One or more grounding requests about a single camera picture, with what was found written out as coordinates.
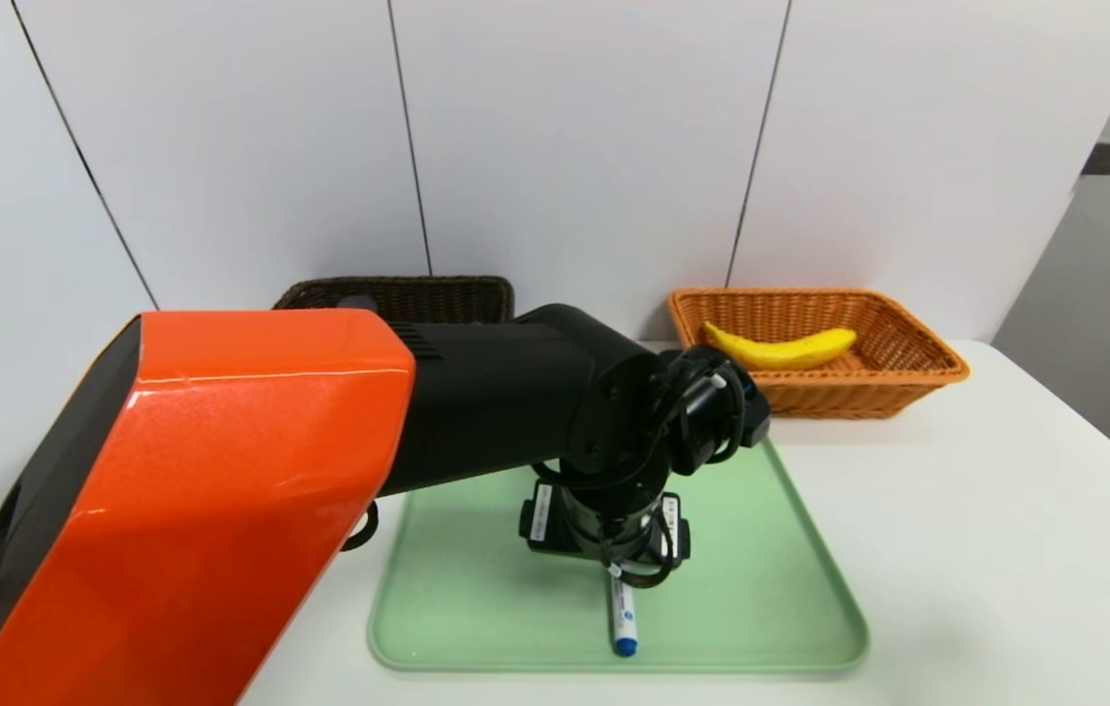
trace white marker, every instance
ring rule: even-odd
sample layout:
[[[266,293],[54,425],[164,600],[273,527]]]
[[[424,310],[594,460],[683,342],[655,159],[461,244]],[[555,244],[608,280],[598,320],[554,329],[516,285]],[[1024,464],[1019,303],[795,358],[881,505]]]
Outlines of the white marker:
[[[633,586],[622,582],[615,573],[612,576],[612,644],[622,657],[633,657],[637,652]]]

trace green tray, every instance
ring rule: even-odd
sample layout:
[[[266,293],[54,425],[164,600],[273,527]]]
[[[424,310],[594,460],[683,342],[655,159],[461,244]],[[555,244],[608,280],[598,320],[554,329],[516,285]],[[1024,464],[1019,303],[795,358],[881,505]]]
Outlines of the green tray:
[[[608,574],[532,553],[518,468],[413,492],[372,607],[384,665],[474,672],[803,672],[855,666],[869,629],[778,454],[673,476],[690,558],[635,591],[637,654],[612,650]]]

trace yellow banana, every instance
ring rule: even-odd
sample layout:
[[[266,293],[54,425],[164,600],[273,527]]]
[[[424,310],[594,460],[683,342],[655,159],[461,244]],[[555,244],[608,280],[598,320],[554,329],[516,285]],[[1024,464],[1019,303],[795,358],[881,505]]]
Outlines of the yellow banana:
[[[842,356],[856,342],[856,332],[845,327],[831,327],[786,343],[751,341],[718,330],[712,322],[704,322],[703,327],[717,349],[737,357],[743,365],[765,371],[809,371]]]

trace wicker basket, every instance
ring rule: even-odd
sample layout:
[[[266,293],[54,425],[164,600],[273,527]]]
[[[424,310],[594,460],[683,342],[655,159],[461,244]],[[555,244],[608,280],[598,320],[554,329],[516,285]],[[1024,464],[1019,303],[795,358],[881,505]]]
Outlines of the wicker basket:
[[[708,343],[703,322],[754,341],[856,331],[837,361],[811,371],[751,371],[779,416],[894,416],[969,366],[891,299],[866,290],[678,290],[668,311],[682,343]]]
[[[347,296],[375,300],[386,322],[497,324],[514,315],[511,282],[496,276],[331,278],[299,282],[273,309],[332,309]]]

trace robotic arm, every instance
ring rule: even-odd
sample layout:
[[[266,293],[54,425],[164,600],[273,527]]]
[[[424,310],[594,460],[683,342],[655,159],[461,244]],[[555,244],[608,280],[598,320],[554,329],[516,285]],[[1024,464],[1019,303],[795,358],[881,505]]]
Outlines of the robotic arm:
[[[0,703],[235,702],[373,497],[517,466],[529,548],[658,585],[690,546],[668,474],[767,424],[725,354],[572,306],[143,315],[0,508]]]
[[[725,461],[769,427],[769,403],[719,350],[654,354],[572,306],[394,331],[416,353],[416,387],[381,495],[533,466],[529,548],[657,568],[624,573],[636,588],[689,557],[668,473]]]

